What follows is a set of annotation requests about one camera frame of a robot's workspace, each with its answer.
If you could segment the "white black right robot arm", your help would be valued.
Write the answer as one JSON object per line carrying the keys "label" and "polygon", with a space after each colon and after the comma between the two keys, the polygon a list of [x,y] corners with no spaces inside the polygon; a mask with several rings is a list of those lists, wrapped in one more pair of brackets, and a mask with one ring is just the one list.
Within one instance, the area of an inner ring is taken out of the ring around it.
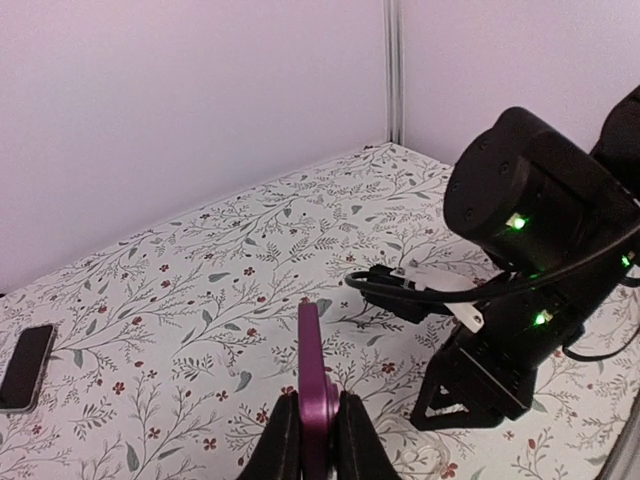
{"label": "white black right robot arm", "polygon": [[500,268],[477,332],[454,329],[410,416],[421,431],[492,428],[532,405],[539,365],[569,353],[586,320],[639,263],[639,95],[585,152],[521,107],[503,112],[454,167],[448,228]]}

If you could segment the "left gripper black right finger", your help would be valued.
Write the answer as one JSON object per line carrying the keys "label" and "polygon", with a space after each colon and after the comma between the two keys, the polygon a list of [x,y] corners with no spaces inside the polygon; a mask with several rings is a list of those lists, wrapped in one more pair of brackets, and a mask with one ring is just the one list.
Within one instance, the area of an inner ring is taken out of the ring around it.
{"label": "left gripper black right finger", "polygon": [[361,398],[343,391],[334,422],[334,460],[340,480],[399,480]]}

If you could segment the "black smartphone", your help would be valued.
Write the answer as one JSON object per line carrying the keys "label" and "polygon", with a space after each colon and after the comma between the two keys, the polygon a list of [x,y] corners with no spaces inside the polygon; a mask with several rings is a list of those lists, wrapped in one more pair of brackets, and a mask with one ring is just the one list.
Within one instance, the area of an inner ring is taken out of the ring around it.
{"label": "black smartphone", "polygon": [[326,375],[319,310],[312,302],[298,307],[298,400],[302,476],[328,479],[339,393],[337,385]]}

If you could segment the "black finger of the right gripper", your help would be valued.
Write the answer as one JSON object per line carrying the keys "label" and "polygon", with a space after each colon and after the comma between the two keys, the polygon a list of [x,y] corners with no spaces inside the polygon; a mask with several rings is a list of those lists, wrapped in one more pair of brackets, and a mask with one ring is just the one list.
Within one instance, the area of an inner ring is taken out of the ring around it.
{"label": "black finger of the right gripper", "polygon": [[416,429],[489,429],[500,424],[500,412],[485,403],[493,394],[482,381],[477,354],[484,360],[486,346],[445,344],[431,358],[410,414]]}

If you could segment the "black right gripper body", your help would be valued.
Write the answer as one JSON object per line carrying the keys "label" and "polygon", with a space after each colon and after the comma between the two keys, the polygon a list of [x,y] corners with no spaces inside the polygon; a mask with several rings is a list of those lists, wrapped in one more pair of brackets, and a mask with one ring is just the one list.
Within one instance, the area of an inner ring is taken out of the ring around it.
{"label": "black right gripper body", "polygon": [[486,358],[476,356],[493,394],[485,403],[500,412],[500,420],[516,420],[531,408],[540,364],[578,340],[599,306],[598,280],[565,279],[481,304],[484,326],[473,333],[459,325],[443,345],[486,346]]}

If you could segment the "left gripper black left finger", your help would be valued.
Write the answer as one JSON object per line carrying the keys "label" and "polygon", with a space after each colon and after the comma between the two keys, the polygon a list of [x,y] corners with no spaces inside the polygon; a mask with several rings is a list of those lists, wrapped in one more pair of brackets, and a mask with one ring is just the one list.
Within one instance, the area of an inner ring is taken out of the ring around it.
{"label": "left gripper black left finger", "polygon": [[239,480],[301,478],[301,422],[298,393],[281,395]]}

